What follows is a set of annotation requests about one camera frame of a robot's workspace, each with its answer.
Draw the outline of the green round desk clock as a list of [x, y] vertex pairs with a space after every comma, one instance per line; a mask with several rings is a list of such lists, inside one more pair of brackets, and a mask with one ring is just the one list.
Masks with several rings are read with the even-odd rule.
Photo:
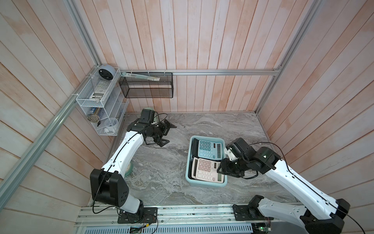
[[133, 171], [133, 163], [130, 162], [126, 168], [125, 177], [128, 177]]

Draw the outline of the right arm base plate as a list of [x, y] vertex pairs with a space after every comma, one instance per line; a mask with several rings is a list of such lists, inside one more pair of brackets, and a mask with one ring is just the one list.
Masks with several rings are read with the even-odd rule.
[[263, 216], [257, 208], [251, 207], [250, 205], [237, 205], [232, 206], [233, 213], [236, 221], [272, 221], [273, 217]]

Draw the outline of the mint green pen cup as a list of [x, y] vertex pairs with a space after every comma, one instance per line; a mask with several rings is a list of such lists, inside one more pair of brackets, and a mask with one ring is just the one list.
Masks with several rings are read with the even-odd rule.
[[155, 114], [155, 110], [153, 108], [151, 108], [151, 107], [145, 108], [145, 111], [149, 115], [154, 115]]

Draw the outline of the teal plastic storage box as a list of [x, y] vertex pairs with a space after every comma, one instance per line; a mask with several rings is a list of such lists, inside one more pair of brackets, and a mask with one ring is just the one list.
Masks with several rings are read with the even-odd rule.
[[225, 141], [208, 136], [192, 136], [186, 167], [186, 180], [196, 186], [224, 187], [228, 178], [217, 172], [224, 154]]

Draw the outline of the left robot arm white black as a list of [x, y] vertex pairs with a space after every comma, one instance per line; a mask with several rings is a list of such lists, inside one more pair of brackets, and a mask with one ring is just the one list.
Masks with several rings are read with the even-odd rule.
[[125, 137], [114, 155], [101, 169], [91, 172], [93, 202], [105, 203], [137, 216], [143, 215], [143, 202], [130, 195], [124, 178], [133, 156], [146, 138], [151, 137], [154, 144], [160, 147], [169, 143], [163, 137], [177, 126], [167, 119], [156, 121], [158, 116], [154, 110], [143, 109], [140, 118], [128, 125]]

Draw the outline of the white mug on shelf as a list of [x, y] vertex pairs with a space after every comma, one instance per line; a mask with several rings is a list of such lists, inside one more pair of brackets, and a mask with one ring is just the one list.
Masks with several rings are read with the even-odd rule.
[[118, 126], [117, 118], [107, 118], [104, 122], [104, 133], [105, 134], [114, 134]]

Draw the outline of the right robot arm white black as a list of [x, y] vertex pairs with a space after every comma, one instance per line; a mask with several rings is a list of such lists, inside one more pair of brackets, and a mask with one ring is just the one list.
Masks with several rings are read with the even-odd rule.
[[290, 205], [256, 195], [246, 206], [233, 206], [236, 220], [275, 218], [304, 228], [310, 234], [342, 232], [350, 204], [317, 189], [272, 149], [255, 150], [240, 137], [226, 146], [224, 155], [218, 173], [243, 178], [246, 171], [252, 170], [273, 179], [301, 202]]

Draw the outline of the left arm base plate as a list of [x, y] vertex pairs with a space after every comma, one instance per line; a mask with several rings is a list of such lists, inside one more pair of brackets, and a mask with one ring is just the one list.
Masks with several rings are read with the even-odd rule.
[[117, 222], [118, 224], [152, 224], [157, 222], [157, 215], [157, 207], [141, 206], [135, 214], [119, 210]]

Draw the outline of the teal calculator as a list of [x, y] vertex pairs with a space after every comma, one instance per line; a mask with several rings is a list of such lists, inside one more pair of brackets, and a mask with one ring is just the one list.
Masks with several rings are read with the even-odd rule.
[[208, 160], [222, 160], [222, 144], [219, 142], [212, 142], [207, 140], [198, 141], [198, 157]]

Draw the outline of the grey round alarm clock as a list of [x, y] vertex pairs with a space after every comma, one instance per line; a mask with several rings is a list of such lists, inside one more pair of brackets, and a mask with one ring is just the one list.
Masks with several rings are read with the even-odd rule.
[[104, 64], [98, 68], [98, 73], [103, 79], [111, 81], [116, 75], [116, 70], [111, 65]]

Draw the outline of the aluminium front rail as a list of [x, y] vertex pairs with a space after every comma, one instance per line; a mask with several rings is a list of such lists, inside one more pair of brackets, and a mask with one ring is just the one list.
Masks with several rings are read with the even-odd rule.
[[[157, 206], [159, 225], [236, 223], [232, 204]], [[94, 214], [91, 207], [81, 208], [75, 227], [117, 225], [118, 213], [109, 208]]]

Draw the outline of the ruler on black basket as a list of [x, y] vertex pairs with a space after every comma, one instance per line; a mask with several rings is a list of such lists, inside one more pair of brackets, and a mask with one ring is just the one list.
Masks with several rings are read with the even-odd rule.
[[127, 72], [122, 72], [121, 76], [126, 77], [126, 78], [141, 79], [141, 80], [154, 81], [154, 82], [160, 81], [159, 77], [140, 75], [140, 74], [134, 74], [134, 73], [127, 73]]

